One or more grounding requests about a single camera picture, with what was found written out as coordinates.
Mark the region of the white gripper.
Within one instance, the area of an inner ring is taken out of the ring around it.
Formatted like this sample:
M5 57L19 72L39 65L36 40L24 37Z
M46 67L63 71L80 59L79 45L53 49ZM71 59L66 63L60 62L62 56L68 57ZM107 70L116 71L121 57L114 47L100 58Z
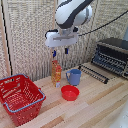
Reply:
M78 40L78 35L76 32L73 32L69 35L63 34L60 35L58 31L48 31L46 33L45 45L49 48L72 45L75 44ZM53 58L56 57L56 50L52 52ZM65 54L69 54L69 48L65 48Z

